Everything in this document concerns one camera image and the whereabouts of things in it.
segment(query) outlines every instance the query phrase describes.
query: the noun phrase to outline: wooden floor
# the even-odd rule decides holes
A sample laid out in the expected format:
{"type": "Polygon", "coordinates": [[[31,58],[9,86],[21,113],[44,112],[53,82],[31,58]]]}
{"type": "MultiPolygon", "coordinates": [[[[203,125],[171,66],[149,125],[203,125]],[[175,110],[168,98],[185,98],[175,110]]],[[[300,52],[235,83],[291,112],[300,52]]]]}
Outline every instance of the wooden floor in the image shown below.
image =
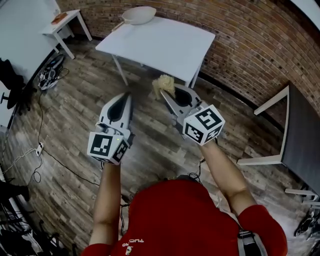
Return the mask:
{"type": "MultiPolygon", "coordinates": [[[[170,115],[152,92],[152,80],[160,74],[121,59],[128,77],[126,87],[109,55],[95,51],[98,41],[70,40],[69,48],[76,56],[66,57],[64,67],[70,73],[57,86],[41,96],[43,124],[40,141],[45,149],[82,177],[99,183],[100,163],[87,156],[89,132],[95,130],[103,105],[112,97],[131,91],[134,113],[131,129],[136,135],[132,148],[122,160],[122,194],[129,196],[150,182],[164,177],[175,177],[197,170],[202,158],[196,144],[184,141],[172,127],[170,115]]],[[[269,156],[279,153],[283,134],[232,95],[201,79],[195,91],[214,104],[226,123],[218,137],[218,144],[235,163],[239,158],[269,156]]],[[[38,106],[39,92],[33,97],[31,111],[16,116],[4,152],[4,169],[30,148],[37,147],[41,123],[38,106]]],[[[30,205],[35,210],[32,218],[44,220],[45,228],[60,234],[67,247],[76,243],[83,249],[92,229],[93,205],[98,191],[61,166],[46,152],[41,155],[38,169],[41,182],[31,182],[30,205]]],[[[7,173],[17,185],[29,182],[40,159],[33,153],[21,159],[7,173]]],[[[217,189],[204,163],[201,180],[217,203],[217,189]]],[[[301,205],[299,196],[287,195],[285,188],[299,189],[299,181],[284,166],[239,166],[249,181],[254,197],[267,207],[283,227],[290,256],[306,256],[314,240],[306,236],[293,237],[293,232],[308,208],[301,205]]]]}

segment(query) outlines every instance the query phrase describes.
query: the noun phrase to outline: dark table top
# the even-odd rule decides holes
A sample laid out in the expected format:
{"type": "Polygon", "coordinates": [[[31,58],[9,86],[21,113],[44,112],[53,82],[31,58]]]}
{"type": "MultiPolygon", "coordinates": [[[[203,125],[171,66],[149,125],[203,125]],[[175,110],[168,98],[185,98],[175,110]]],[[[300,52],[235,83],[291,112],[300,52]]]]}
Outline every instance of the dark table top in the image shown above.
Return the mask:
{"type": "Polygon", "coordinates": [[[320,117],[289,84],[289,116],[281,162],[320,195],[320,117]]]}

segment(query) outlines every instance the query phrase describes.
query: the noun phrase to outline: wire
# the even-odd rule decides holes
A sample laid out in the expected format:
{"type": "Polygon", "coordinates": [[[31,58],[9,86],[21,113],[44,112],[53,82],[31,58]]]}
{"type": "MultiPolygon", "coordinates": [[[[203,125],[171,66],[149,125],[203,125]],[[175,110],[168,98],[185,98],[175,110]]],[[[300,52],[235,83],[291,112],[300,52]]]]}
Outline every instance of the wire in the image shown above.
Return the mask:
{"type": "Polygon", "coordinates": [[[65,67],[62,67],[59,71],[58,71],[58,77],[60,76],[60,73],[62,72],[62,70],[67,70],[67,73],[63,76],[63,77],[60,77],[58,78],[58,80],[61,80],[62,78],[64,78],[65,76],[67,76],[69,73],[70,73],[70,70],[65,68],[65,67]]]}
{"type": "MultiPolygon", "coordinates": [[[[215,143],[218,145],[218,140],[217,140],[217,138],[214,138],[214,141],[215,141],[215,143]]],[[[205,162],[205,161],[206,161],[206,159],[202,159],[201,161],[199,161],[199,173],[196,173],[196,172],[190,172],[190,173],[189,173],[189,177],[190,177],[191,179],[194,179],[195,181],[199,182],[201,185],[203,185],[202,182],[201,182],[201,180],[200,180],[201,164],[202,164],[203,162],[205,162]]]]}
{"type": "Polygon", "coordinates": [[[97,185],[99,186],[100,184],[98,183],[95,183],[95,182],[92,182],[86,178],[83,178],[81,177],[79,174],[75,173],[73,170],[71,170],[70,168],[68,168],[67,166],[65,166],[62,162],[60,162],[58,159],[56,159],[52,154],[50,154],[48,151],[46,151],[45,149],[43,149],[44,152],[46,152],[50,157],[52,157],[54,160],[56,160],[60,165],[62,165],[64,168],[66,168],[67,170],[69,170],[70,172],[72,172],[75,176],[77,176],[78,178],[86,181],[86,182],[89,182],[90,184],[93,184],[93,185],[97,185]]]}
{"type": "Polygon", "coordinates": [[[122,215],[122,210],[124,207],[130,207],[130,203],[127,204],[120,204],[121,206],[121,211],[120,211],[120,219],[121,219],[121,236],[124,236],[124,228],[125,228],[125,220],[122,215]]]}
{"type": "Polygon", "coordinates": [[[30,180],[29,180],[27,186],[30,185],[30,183],[31,183],[31,181],[32,181],[32,178],[33,178],[34,181],[35,181],[36,183],[38,183],[38,184],[41,182],[41,174],[37,171],[37,170],[42,166],[42,158],[41,158],[40,155],[39,155],[39,157],[40,157],[40,164],[39,164],[39,166],[38,166],[37,168],[34,169],[33,173],[31,174],[31,177],[30,177],[30,180]],[[35,174],[38,174],[38,175],[39,175],[39,177],[40,177],[39,181],[36,180],[35,174]]]}
{"type": "MultiPolygon", "coordinates": [[[[39,133],[38,133],[38,143],[39,143],[39,144],[40,144],[41,128],[42,128],[42,124],[43,124],[43,120],[44,120],[43,110],[42,110],[42,108],[41,108],[41,102],[40,102],[41,96],[42,96],[42,92],[41,92],[41,94],[40,94],[40,96],[39,96],[39,99],[38,99],[38,105],[39,105],[40,110],[41,110],[41,123],[40,123],[40,128],[39,128],[39,133]]],[[[67,170],[69,170],[70,172],[72,172],[72,173],[73,173],[74,175],[76,175],[78,178],[80,178],[80,179],[82,179],[82,180],[84,180],[84,181],[86,181],[86,182],[89,182],[89,183],[91,183],[91,184],[93,184],[93,185],[99,186],[98,183],[91,182],[90,180],[88,180],[88,179],[86,179],[86,178],[83,178],[83,177],[81,177],[80,175],[78,175],[77,173],[75,173],[73,170],[71,170],[70,168],[68,168],[67,166],[65,166],[63,163],[61,163],[58,159],[56,159],[52,154],[50,154],[50,153],[49,153],[48,151],[46,151],[45,149],[43,149],[43,151],[45,151],[49,156],[51,156],[51,157],[52,157],[54,160],[56,160],[60,165],[62,165],[64,168],[66,168],[67,170]]],[[[33,178],[34,178],[35,182],[40,183],[40,181],[41,181],[41,175],[40,175],[39,172],[36,171],[38,168],[36,168],[36,169],[34,170],[34,172],[33,172],[32,175],[33,175],[33,178]],[[36,181],[36,179],[35,179],[35,174],[36,174],[36,173],[38,173],[38,175],[40,176],[39,182],[36,181]]]]}
{"type": "Polygon", "coordinates": [[[12,163],[12,165],[6,169],[5,171],[3,171],[2,173],[5,174],[7,171],[9,171],[21,158],[25,157],[26,155],[28,155],[31,152],[36,151],[34,148],[30,148],[29,150],[27,150],[23,155],[18,156],[12,163]]]}
{"type": "Polygon", "coordinates": [[[39,99],[38,99],[38,105],[39,105],[40,110],[41,110],[41,123],[40,123],[40,128],[39,128],[39,133],[38,133],[38,144],[40,144],[40,132],[41,132],[42,123],[44,121],[44,112],[42,111],[41,104],[40,104],[41,96],[42,96],[42,91],[40,90],[40,96],[39,96],[39,99]]]}

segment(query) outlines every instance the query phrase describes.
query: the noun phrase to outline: red brick wall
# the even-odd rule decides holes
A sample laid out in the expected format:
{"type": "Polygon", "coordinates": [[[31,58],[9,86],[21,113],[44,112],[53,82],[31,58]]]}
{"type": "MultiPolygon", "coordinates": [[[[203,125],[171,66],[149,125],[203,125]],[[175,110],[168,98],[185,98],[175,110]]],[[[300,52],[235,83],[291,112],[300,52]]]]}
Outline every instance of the red brick wall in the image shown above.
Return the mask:
{"type": "Polygon", "coordinates": [[[98,37],[107,36],[125,10],[155,7],[157,16],[216,34],[201,69],[206,74],[256,105],[291,80],[320,113],[320,32],[283,1],[57,0],[62,11],[81,9],[91,34],[98,37]]]}

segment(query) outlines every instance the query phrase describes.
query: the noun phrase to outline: table leg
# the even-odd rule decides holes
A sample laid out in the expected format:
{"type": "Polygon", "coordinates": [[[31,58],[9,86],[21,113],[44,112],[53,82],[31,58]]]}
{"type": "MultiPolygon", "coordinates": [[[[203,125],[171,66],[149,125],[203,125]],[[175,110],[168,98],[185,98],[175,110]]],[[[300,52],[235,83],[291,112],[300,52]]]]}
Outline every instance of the table leg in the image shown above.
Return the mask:
{"type": "Polygon", "coordinates": [[[196,70],[195,75],[194,75],[194,77],[193,77],[193,79],[192,79],[192,84],[191,84],[191,88],[192,88],[192,89],[195,87],[195,83],[196,83],[196,81],[197,81],[197,78],[198,78],[198,75],[199,75],[199,71],[200,71],[200,69],[201,69],[201,66],[202,66],[202,62],[201,62],[201,64],[200,64],[200,66],[198,67],[198,69],[196,70]]]}
{"type": "Polygon", "coordinates": [[[62,48],[65,50],[65,52],[70,56],[71,59],[74,59],[75,56],[72,54],[72,52],[69,50],[68,46],[65,44],[65,42],[62,40],[62,38],[60,37],[60,35],[58,35],[58,33],[54,33],[53,34],[55,39],[60,43],[60,45],[62,46],[62,48]]]}
{"type": "Polygon", "coordinates": [[[72,32],[72,30],[71,30],[71,28],[69,27],[69,25],[68,25],[68,24],[67,24],[67,25],[65,25],[65,28],[66,28],[66,30],[68,30],[68,31],[69,31],[70,36],[71,36],[72,38],[74,38],[74,37],[75,37],[75,35],[74,35],[74,33],[72,32]]]}
{"type": "Polygon", "coordinates": [[[284,190],[284,193],[302,195],[302,196],[312,196],[313,199],[311,201],[316,201],[319,198],[319,196],[316,193],[313,193],[310,190],[300,190],[300,189],[289,189],[289,188],[286,188],[284,190]]]}
{"type": "Polygon", "coordinates": [[[45,39],[48,41],[48,43],[53,47],[54,51],[58,54],[59,53],[59,50],[57,49],[56,45],[56,41],[54,41],[54,43],[49,40],[49,38],[53,38],[53,36],[51,34],[43,34],[45,37],[45,39]]]}
{"type": "Polygon", "coordinates": [[[240,166],[277,165],[281,164],[281,155],[239,159],[236,163],[240,166]]]}
{"type": "Polygon", "coordinates": [[[80,24],[81,24],[81,26],[82,26],[82,28],[84,30],[84,33],[86,34],[87,38],[89,39],[89,41],[92,41],[92,37],[90,35],[90,32],[89,32],[89,30],[88,30],[88,28],[87,28],[87,26],[86,26],[86,24],[84,22],[84,19],[82,18],[81,14],[80,14],[80,12],[77,14],[77,17],[78,17],[78,20],[79,20],[79,22],[80,22],[80,24]]]}
{"type": "Polygon", "coordinates": [[[112,56],[112,58],[113,58],[113,60],[114,60],[114,62],[116,64],[116,67],[118,68],[118,70],[119,70],[119,72],[120,72],[120,74],[122,76],[122,79],[123,79],[125,85],[128,86],[129,84],[128,84],[127,78],[126,78],[126,76],[125,76],[125,74],[124,74],[124,72],[123,72],[123,70],[122,70],[122,68],[120,66],[120,63],[119,63],[117,57],[115,55],[113,55],[113,54],[111,54],[111,56],[112,56]]]}
{"type": "Polygon", "coordinates": [[[259,115],[261,112],[265,111],[266,109],[270,108],[272,105],[276,104],[278,101],[286,97],[289,93],[289,86],[284,88],[282,91],[280,91],[278,94],[273,96],[271,99],[269,99],[266,103],[262,104],[260,107],[258,107],[255,111],[255,115],[259,115]]]}
{"type": "Polygon", "coordinates": [[[306,201],[306,200],[303,200],[302,201],[302,204],[303,205],[308,205],[308,206],[320,206],[320,202],[315,202],[315,201],[306,201]]]}

